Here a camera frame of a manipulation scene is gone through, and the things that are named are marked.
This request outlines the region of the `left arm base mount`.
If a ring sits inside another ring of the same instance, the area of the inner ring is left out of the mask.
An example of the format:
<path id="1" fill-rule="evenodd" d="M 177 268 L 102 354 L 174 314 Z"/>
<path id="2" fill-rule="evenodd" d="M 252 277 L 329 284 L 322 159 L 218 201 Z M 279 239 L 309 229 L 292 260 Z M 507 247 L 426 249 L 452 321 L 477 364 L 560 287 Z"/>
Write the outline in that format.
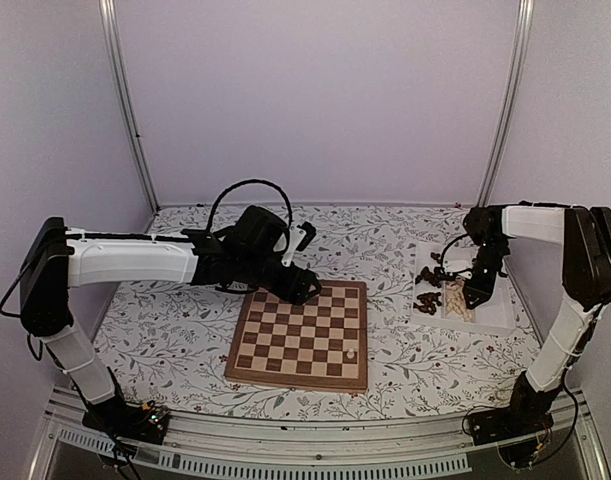
<path id="1" fill-rule="evenodd" d="M 130 405 L 116 396 L 99 404 L 86 403 L 82 424 L 111 438 L 127 438 L 162 445 L 167 433 L 170 410 L 149 401 Z"/>

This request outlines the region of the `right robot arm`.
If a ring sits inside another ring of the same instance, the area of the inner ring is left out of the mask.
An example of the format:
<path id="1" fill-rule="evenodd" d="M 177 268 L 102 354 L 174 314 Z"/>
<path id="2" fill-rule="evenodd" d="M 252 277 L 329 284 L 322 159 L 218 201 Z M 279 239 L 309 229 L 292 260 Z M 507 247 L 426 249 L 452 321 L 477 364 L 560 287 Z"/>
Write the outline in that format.
<path id="1" fill-rule="evenodd" d="M 478 248 L 463 287 L 469 309 L 490 300 L 511 240 L 562 248 L 557 316 L 535 360 L 517 378 L 502 415 L 506 432 L 522 436 L 548 412 L 564 374 L 582 355 L 602 309 L 611 303 L 611 209 L 529 202 L 474 207 L 463 226 Z"/>

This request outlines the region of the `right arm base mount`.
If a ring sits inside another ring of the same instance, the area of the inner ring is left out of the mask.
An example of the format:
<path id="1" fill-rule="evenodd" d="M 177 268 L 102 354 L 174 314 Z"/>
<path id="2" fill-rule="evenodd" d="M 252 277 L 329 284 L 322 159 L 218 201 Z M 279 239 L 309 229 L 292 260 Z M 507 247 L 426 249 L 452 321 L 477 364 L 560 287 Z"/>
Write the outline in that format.
<path id="1" fill-rule="evenodd" d="M 552 440 L 551 403 L 532 407 L 471 408 L 461 428 L 476 446 L 506 441 L 498 449 L 500 459 L 519 470 L 534 467 Z"/>

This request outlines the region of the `wooden chess board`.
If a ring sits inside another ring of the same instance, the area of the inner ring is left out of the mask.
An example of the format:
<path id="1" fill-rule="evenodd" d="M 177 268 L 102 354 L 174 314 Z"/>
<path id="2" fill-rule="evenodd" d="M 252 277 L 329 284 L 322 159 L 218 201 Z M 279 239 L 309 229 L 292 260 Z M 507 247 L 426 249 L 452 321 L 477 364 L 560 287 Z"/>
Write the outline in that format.
<path id="1" fill-rule="evenodd" d="M 348 360 L 350 348 L 355 358 Z M 368 389 L 367 285 L 326 280 L 301 306 L 266 290 L 246 296 L 225 378 L 304 391 L 362 394 Z"/>

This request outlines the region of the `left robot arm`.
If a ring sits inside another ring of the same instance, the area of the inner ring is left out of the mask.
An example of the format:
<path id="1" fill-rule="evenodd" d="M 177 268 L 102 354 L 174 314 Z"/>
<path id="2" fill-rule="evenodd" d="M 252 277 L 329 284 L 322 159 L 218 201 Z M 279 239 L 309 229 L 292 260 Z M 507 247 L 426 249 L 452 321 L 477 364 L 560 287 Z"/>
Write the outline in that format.
<path id="1" fill-rule="evenodd" d="M 0 301 L 0 314 L 17 319 L 56 358 L 96 419 L 113 434 L 133 426 L 133 412 L 69 308 L 69 291 L 93 284 L 153 281 L 209 286 L 223 293 L 264 289 L 293 305 L 316 296 L 316 274 L 294 265 L 296 252 L 316 235 L 308 222 L 240 219 L 217 232 L 119 234 L 68 228 L 60 217 L 44 222 L 19 274 Z M 11 293 L 19 309 L 6 310 Z"/>

